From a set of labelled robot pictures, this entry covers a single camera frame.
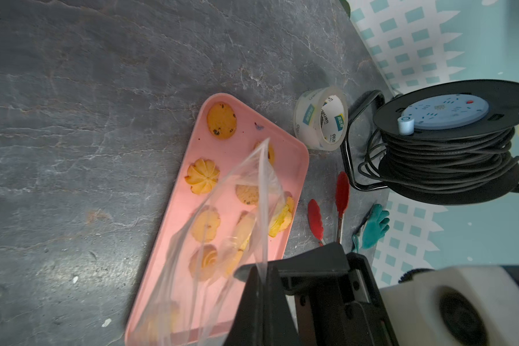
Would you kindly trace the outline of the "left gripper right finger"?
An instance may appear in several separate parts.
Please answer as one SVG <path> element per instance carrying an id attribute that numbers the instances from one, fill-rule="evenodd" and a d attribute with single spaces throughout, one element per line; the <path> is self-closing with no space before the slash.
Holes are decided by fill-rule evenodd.
<path id="1" fill-rule="evenodd" d="M 300 345 L 398 345 L 363 255 L 331 243 L 268 268 L 279 272 Z"/>

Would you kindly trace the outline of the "clear resealable bag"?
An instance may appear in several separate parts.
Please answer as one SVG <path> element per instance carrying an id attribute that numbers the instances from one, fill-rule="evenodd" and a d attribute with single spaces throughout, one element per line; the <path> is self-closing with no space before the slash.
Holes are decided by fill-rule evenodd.
<path id="1" fill-rule="evenodd" d="M 270 222 L 285 192 L 263 141 L 201 202 L 165 215 L 125 332 L 127 345 L 212 345 L 225 340 L 244 290 L 234 276 L 268 263 Z"/>

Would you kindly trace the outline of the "pink tray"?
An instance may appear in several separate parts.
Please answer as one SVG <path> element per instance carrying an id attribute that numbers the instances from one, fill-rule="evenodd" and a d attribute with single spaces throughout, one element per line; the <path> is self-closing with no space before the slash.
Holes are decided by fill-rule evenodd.
<path id="1" fill-rule="evenodd" d="M 235 97 L 200 109 L 125 331 L 127 345 L 204 345 L 229 332 L 235 270 L 281 259 L 307 148 Z"/>

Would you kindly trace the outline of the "clear tape roll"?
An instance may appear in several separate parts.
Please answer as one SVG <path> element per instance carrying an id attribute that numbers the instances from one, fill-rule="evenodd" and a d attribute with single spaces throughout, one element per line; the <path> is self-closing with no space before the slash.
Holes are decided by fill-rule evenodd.
<path id="1" fill-rule="evenodd" d="M 307 148 L 334 151 L 345 139 L 348 106 L 335 86 L 304 92 L 294 110 L 294 133 Z"/>

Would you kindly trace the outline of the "chocolate chip cookie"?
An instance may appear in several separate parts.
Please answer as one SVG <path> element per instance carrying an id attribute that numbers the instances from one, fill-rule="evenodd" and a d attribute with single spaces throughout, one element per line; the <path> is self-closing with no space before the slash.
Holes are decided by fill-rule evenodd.
<path id="1" fill-rule="evenodd" d="M 208 111 L 206 120 L 210 133 L 217 139 L 229 139 L 236 132 L 236 114 L 232 107 L 224 102 L 213 105 Z"/>

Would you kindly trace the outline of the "green rubber glove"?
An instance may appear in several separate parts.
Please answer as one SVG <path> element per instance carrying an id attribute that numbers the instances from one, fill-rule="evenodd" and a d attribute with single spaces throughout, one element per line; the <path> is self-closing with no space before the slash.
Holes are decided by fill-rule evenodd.
<path id="1" fill-rule="evenodd" d="M 389 230 L 390 213 L 381 204 L 373 204 L 364 222 L 353 236 L 353 252 L 359 253 L 362 249 L 371 249 L 384 238 Z"/>

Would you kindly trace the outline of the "flower shaped cookie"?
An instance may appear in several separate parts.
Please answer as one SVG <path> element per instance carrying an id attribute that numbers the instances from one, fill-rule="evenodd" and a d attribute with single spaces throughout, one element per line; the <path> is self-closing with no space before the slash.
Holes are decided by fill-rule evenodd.
<path id="1" fill-rule="evenodd" d="M 185 181 L 192 193 L 204 195 L 210 193 L 219 181 L 220 170 L 210 159 L 198 159 L 187 169 Z"/>

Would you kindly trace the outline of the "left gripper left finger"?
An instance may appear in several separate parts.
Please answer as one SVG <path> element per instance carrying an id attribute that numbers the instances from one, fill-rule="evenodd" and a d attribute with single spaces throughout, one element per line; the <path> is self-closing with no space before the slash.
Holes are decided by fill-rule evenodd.
<path id="1" fill-rule="evenodd" d="M 300 345 L 300 337 L 277 268 L 262 277 L 256 265 L 245 265 L 235 277 L 245 289 L 225 345 Z"/>

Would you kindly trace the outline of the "red kitchen tongs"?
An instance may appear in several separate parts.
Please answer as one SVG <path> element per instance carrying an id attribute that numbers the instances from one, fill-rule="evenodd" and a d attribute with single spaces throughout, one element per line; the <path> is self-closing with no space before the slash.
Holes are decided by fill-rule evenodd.
<path id="1" fill-rule="evenodd" d="M 327 244 L 324 238 L 324 227 L 332 223 L 334 231 L 330 234 L 331 242 L 343 243 L 344 218 L 345 212 L 350 200 L 350 181 L 345 172 L 340 172 L 336 181 L 335 194 L 332 199 L 332 206 L 329 201 L 324 200 L 323 206 L 320 207 L 317 201 L 311 199 L 307 206 L 307 219 L 309 228 L 313 237 L 317 240 L 319 246 Z"/>

